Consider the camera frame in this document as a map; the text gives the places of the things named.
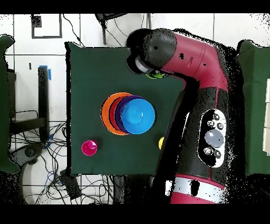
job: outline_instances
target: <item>magenta cup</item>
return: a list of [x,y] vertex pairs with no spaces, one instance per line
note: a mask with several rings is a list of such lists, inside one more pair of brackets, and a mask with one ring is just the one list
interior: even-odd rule
[[84,155],[92,156],[98,149],[98,143],[95,140],[88,140],[82,144],[82,152]]

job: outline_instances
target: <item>green object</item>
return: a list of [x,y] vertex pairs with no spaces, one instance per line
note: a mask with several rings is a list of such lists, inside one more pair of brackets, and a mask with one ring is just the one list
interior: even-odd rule
[[244,77],[246,174],[270,174],[270,156],[263,152],[270,48],[259,48],[246,40],[240,46],[238,61]]
[[[69,42],[71,63],[71,173],[154,174],[173,107],[184,84],[167,77],[152,80],[133,74],[126,66],[126,48],[80,48]],[[119,136],[102,124],[100,110],[112,94],[128,92],[155,106],[157,120],[141,135]],[[85,156],[81,146],[93,139],[94,156]]]
[[8,149],[10,148],[9,137],[9,86],[7,78],[7,67],[4,54],[14,40],[7,35],[0,36],[0,171],[15,174],[20,171],[19,167],[9,160]]
[[156,71],[156,72],[154,72],[154,73],[146,74],[146,76],[147,76],[148,78],[150,78],[150,79],[163,79],[163,78],[167,77],[168,75]]

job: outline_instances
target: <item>red robot arm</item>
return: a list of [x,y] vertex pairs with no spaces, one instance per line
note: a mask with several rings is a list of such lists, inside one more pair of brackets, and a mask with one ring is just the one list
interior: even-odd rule
[[134,31],[127,48],[131,71],[158,70],[182,78],[189,93],[182,100],[189,102],[185,113],[179,115],[186,122],[167,130],[162,147],[163,156],[178,156],[171,203],[220,203],[228,169],[228,76],[222,52],[167,29]]

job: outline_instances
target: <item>red plate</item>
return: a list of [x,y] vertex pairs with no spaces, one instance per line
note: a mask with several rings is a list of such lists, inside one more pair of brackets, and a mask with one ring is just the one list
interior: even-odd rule
[[114,113],[115,113],[115,109],[116,109],[116,106],[118,105],[118,103],[127,96],[123,96],[123,97],[119,97],[117,98],[111,105],[110,107],[110,116],[109,116],[109,120],[110,120],[110,123],[111,125],[118,131],[121,132],[121,129],[117,126],[116,122],[115,122],[115,119],[114,119]]

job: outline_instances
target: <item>table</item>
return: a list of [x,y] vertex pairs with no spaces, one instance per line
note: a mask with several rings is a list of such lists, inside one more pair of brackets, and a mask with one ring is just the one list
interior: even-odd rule
[[[71,173],[133,175],[155,174],[173,107],[184,87],[175,77],[150,79],[126,66],[126,48],[80,48],[68,42],[71,70]],[[116,92],[128,92],[150,101],[156,108],[154,127],[142,135],[118,136],[102,124],[103,102]],[[83,142],[94,139],[98,151],[85,156]]]

